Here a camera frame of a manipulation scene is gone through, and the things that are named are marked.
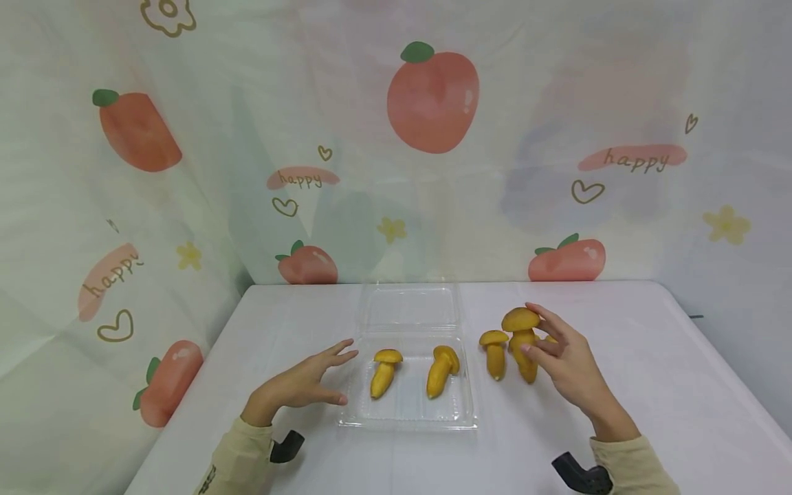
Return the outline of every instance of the yellow flower print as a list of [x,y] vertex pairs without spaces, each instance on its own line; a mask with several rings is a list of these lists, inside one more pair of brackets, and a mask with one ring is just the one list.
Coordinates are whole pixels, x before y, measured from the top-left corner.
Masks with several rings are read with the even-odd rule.
[[178,246],[176,252],[181,256],[181,261],[179,261],[180,270],[184,270],[188,266],[192,266],[195,270],[200,270],[200,249],[193,246],[190,241],[187,241],[183,246]]
[[383,216],[382,225],[377,226],[377,230],[385,236],[388,244],[393,244],[396,238],[405,238],[407,233],[404,230],[404,220],[391,221],[388,217]]
[[743,235],[751,230],[750,220],[735,216],[734,208],[728,204],[721,208],[717,215],[709,212],[705,213],[704,221],[712,227],[712,234],[710,234],[712,242],[726,238],[726,241],[730,244],[738,246],[743,242]]
[[143,0],[140,13],[146,24],[171,38],[196,28],[190,0]]

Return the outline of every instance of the left hand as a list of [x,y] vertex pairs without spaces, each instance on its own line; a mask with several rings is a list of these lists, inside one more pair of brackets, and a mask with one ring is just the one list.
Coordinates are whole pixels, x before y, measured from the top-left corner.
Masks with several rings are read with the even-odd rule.
[[357,351],[341,354],[353,342],[353,339],[341,341],[259,386],[250,395],[242,411],[242,420],[248,425],[263,427],[271,425],[278,409],[284,406],[305,407],[316,402],[346,406],[345,395],[326,389],[320,382],[328,368],[346,364],[357,356]]

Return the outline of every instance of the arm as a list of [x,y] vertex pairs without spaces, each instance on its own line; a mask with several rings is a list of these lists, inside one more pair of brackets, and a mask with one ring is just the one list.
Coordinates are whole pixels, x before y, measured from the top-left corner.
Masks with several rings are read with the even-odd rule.
[[346,396],[321,385],[328,368],[341,366],[357,351],[341,354],[352,339],[308,357],[300,364],[259,386],[242,415],[223,435],[211,456],[211,465],[193,495],[253,495],[264,485],[272,452],[272,419],[282,407],[304,407],[316,402],[345,406]]
[[592,422],[591,448],[597,464],[611,475],[611,493],[678,495],[679,487],[605,383],[586,338],[557,314],[536,304],[525,306],[543,318],[537,328],[557,342],[537,340],[520,351],[547,371],[558,392]]

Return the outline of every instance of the mushroom stem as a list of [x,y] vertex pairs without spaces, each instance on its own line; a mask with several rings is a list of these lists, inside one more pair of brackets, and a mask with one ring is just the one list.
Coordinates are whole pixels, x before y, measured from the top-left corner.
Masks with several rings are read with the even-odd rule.
[[520,375],[528,383],[533,383],[536,380],[539,367],[520,351],[520,346],[523,344],[533,345],[534,342],[536,342],[536,335],[532,331],[522,331],[515,332],[508,343],[509,350],[512,351],[517,367],[520,369]]
[[435,360],[429,368],[429,377],[426,380],[426,394],[429,398],[435,398],[443,393],[448,374],[451,371],[451,360],[445,356]]
[[526,366],[517,365],[517,369],[520,370],[520,376],[523,377],[528,383],[533,383],[536,381],[536,375],[539,372],[539,363],[536,363],[532,360],[526,360]]
[[390,383],[393,382],[396,365],[392,363],[380,363],[374,377],[371,379],[371,397],[380,398],[388,390]]
[[500,344],[487,345],[487,371],[500,382],[506,372],[506,352]]

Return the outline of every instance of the wrist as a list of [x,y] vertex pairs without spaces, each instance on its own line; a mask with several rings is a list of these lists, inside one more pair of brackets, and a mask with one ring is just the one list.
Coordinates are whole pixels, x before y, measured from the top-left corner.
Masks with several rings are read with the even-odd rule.
[[260,386],[250,395],[240,417],[250,426],[264,428],[272,426],[272,419],[281,407],[281,401],[270,390]]
[[595,439],[600,442],[626,442],[641,436],[633,418],[615,397],[603,401],[586,416],[592,422]]

